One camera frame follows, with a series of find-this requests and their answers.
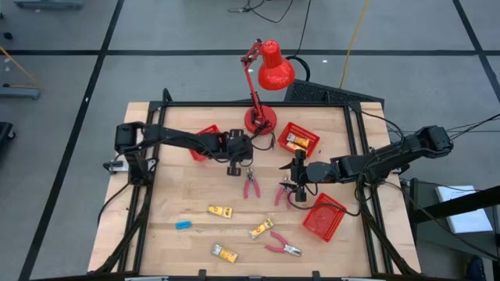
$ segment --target wooden table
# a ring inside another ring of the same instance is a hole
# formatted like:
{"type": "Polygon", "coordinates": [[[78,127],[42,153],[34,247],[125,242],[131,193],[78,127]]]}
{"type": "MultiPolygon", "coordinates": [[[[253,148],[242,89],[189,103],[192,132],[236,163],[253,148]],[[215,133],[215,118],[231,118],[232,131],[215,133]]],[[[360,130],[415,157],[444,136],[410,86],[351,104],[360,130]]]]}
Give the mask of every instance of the wooden table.
{"type": "MultiPolygon", "coordinates": [[[[148,103],[130,103],[124,121],[145,121],[147,109],[148,103]]],[[[244,127],[246,110],[242,107],[172,107],[166,111],[164,126],[193,133],[212,124],[222,131],[239,129],[244,127]]],[[[321,137],[310,162],[329,162],[330,158],[350,154],[342,108],[281,107],[274,110],[278,116],[277,137],[289,121],[321,137]]],[[[363,103],[362,110],[383,116],[378,103],[363,103]]],[[[384,121],[366,115],[363,119],[369,146],[380,148],[389,144],[384,121]]],[[[357,128],[354,127],[354,130],[358,136],[357,128]]],[[[265,147],[269,141],[270,136],[258,137],[255,145],[265,147]]],[[[292,153],[280,147],[273,151],[255,150],[252,167],[260,184],[261,198],[258,199],[251,188],[248,199],[243,200],[244,175],[226,176],[227,165],[209,160],[195,162],[188,150],[163,145],[140,273],[195,276],[199,269],[206,269],[209,276],[311,276],[311,271],[319,270],[321,276],[370,276],[361,217],[346,215],[334,238],[325,243],[302,226],[307,212],[294,208],[288,210],[284,201],[274,206],[278,183],[287,173],[277,168],[288,164],[292,157],[292,153]],[[233,207],[233,218],[208,214],[208,205],[233,207]],[[265,249],[266,244],[279,245],[269,231],[255,240],[250,238],[248,231],[268,217],[275,223],[273,230],[302,250],[300,258],[265,249]],[[191,220],[193,226],[175,230],[175,222],[183,220],[191,220]],[[236,263],[231,264],[211,254],[215,243],[238,253],[236,263]]],[[[126,173],[111,176],[106,199],[126,181],[126,173]]],[[[390,176],[387,181],[398,184],[398,177],[390,176]]],[[[330,195],[351,212],[357,212],[359,205],[354,198],[354,188],[354,183],[321,184],[320,192],[330,195]]],[[[131,190],[129,188],[119,196],[103,213],[89,270],[99,267],[122,238],[131,190]]],[[[387,237],[408,264],[419,271],[401,191],[389,185],[378,190],[387,237]]],[[[308,194],[308,201],[303,205],[311,205],[315,200],[316,197],[308,194]]],[[[383,272],[380,247],[375,236],[373,242],[377,249],[379,272],[383,272]]],[[[131,267],[134,248],[135,241],[131,243],[127,267],[131,267]]]]}

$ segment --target small yellow package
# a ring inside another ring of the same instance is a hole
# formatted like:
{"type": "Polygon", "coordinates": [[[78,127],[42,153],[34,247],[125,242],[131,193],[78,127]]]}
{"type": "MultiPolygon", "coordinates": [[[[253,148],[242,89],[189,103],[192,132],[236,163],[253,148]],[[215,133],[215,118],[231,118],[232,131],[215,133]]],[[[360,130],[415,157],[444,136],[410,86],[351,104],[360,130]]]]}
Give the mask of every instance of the small yellow package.
{"type": "Polygon", "coordinates": [[[291,142],[298,144],[304,148],[307,148],[309,146],[309,139],[297,137],[293,133],[288,134],[287,141],[291,141],[291,142]]]}
{"type": "Polygon", "coordinates": [[[297,149],[302,149],[303,151],[306,151],[306,152],[307,152],[307,150],[306,150],[305,148],[303,148],[303,147],[302,147],[302,146],[300,146],[300,145],[294,144],[294,143],[292,143],[291,141],[288,141],[288,142],[287,142],[287,146],[288,146],[289,148],[293,149],[294,151],[296,151],[297,149]]]}
{"type": "Polygon", "coordinates": [[[220,246],[219,244],[213,245],[212,254],[219,256],[222,259],[225,259],[226,261],[229,261],[231,263],[234,263],[236,261],[236,258],[238,257],[238,254],[233,253],[232,251],[225,249],[224,247],[220,246]]]}
{"type": "Polygon", "coordinates": [[[273,224],[273,222],[271,222],[271,219],[266,219],[263,224],[261,224],[260,226],[258,226],[256,229],[254,229],[252,231],[248,231],[248,233],[250,233],[250,236],[252,237],[252,239],[255,239],[261,233],[263,233],[267,229],[270,229],[273,226],[274,226],[274,224],[273,224]]]}
{"type": "Polygon", "coordinates": [[[233,209],[231,207],[209,206],[208,212],[228,219],[233,215],[233,209]]]}

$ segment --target gray floor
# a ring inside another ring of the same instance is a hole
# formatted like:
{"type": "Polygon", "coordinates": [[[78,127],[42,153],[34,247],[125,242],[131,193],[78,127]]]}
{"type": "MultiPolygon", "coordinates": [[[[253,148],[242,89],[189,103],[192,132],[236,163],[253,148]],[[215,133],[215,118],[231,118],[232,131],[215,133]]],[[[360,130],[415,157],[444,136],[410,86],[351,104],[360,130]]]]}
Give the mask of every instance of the gray floor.
{"type": "MultiPolygon", "coordinates": [[[[256,37],[274,38],[282,48],[297,48],[306,0],[296,0],[279,24],[252,13],[226,11],[244,3],[126,0],[110,49],[247,49],[256,37]]],[[[500,49],[498,2],[461,3],[483,48],[500,49]]],[[[11,1],[2,4],[6,18],[0,21],[0,30],[9,30],[15,37],[12,42],[0,39],[7,49],[99,50],[116,1],[87,0],[81,11],[35,12],[20,10],[11,1]]],[[[287,4],[288,0],[266,2],[262,14],[279,18],[287,4]]],[[[346,49],[362,6],[362,0],[312,1],[302,47],[346,49]]],[[[355,49],[473,50],[473,46],[452,1],[372,0],[355,49]]],[[[344,56],[302,57],[310,65],[312,82],[338,86],[344,56]]],[[[18,132],[0,162],[4,226],[0,272],[5,280],[19,276],[96,57],[19,55],[16,59],[44,90],[38,101],[0,99],[0,120],[13,122],[18,132]]],[[[488,60],[500,74],[500,57],[488,60]]],[[[300,66],[296,69],[297,77],[303,78],[300,66]]],[[[26,81],[12,62],[0,57],[0,84],[26,81]]],[[[102,163],[113,156],[114,127],[123,120],[128,102],[160,99],[164,87],[176,101],[248,97],[238,56],[106,57],[31,278],[85,273],[95,218],[109,180],[102,163]]],[[[385,98],[386,116],[403,130],[432,124],[458,126],[500,112],[477,56],[352,56],[345,89],[385,98]]],[[[261,99],[270,101],[283,97],[284,91],[261,94],[261,99]]],[[[500,124],[489,123],[482,129],[500,130],[500,124]]],[[[419,160],[405,177],[492,187],[498,184],[498,143],[500,133],[467,134],[457,139],[447,158],[419,160]]],[[[426,274],[461,276],[466,256],[426,242],[417,248],[426,274]]]]}

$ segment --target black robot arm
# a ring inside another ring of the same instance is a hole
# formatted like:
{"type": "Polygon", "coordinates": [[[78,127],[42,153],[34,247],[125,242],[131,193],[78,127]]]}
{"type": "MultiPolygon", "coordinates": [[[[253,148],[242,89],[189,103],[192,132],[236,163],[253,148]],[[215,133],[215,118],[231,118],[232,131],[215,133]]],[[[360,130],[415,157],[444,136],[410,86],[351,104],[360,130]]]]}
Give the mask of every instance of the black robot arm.
{"type": "Polygon", "coordinates": [[[125,155],[132,184],[145,185],[150,182],[149,163],[141,157],[141,151],[156,144],[188,148],[218,162],[229,162],[227,174],[231,176],[241,174],[241,169],[236,168],[235,163],[253,157],[252,140],[243,134],[243,130],[196,135],[157,124],[147,126],[143,122],[124,123],[116,127],[115,150],[119,155],[125,155]],[[137,142],[139,132],[144,137],[140,143],[137,142]]]}
{"type": "Polygon", "coordinates": [[[304,165],[305,152],[297,150],[295,158],[281,169],[291,170],[291,180],[297,184],[296,199],[305,200],[303,187],[307,183],[350,183],[363,176],[363,182],[384,180],[393,169],[409,164],[420,157],[439,158],[453,149],[446,130],[439,126],[426,126],[402,140],[365,155],[331,158],[330,163],[313,162],[304,165]]]}

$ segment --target red-handled pliers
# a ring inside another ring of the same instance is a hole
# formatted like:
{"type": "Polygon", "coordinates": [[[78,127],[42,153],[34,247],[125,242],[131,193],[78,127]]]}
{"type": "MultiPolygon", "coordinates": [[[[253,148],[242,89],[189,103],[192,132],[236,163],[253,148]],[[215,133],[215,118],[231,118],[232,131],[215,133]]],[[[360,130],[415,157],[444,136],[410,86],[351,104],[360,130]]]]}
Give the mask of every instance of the red-handled pliers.
{"type": "Polygon", "coordinates": [[[250,183],[253,183],[253,187],[255,188],[255,195],[260,198],[260,188],[257,180],[253,176],[252,168],[247,168],[247,180],[245,182],[245,188],[243,189],[243,198],[248,198],[248,188],[250,187],[250,183]]]}
{"type": "Polygon", "coordinates": [[[283,247],[279,248],[279,247],[274,247],[271,245],[266,245],[267,250],[277,252],[277,253],[287,252],[287,253],[293,254],[294,256],[297,256],[297,257],[300,257],[302,255],[302,251],[300,251],[296,247],[288,245],[288,242],[280,234],[275,233],[274,231],[271,231],[271,236],[278,239],[283,244],[283,247]]]}
{"type": "MultiPolygon", "coordinates": [[[[285,176],[284,177],[284,182],[288,183],[289,181],[290,180],[288,179],[288,176],[285,176]]],[[[281,195],[283,194],[283,192],[286,195],[285,200],[287,202],[287,208],[290,208],[291,205],[290,205],[290,201],[288,200],[288,196],[290,196],[289,194],[290,194],[291,190],[289,190],[288,187],[286,187],[286,186],[282,186],[278,190],[278,193],[276,194],[276,199],[274,199],[274,205],[278,206],[280,204],[280,199],[281,199],[281,195]]]]}

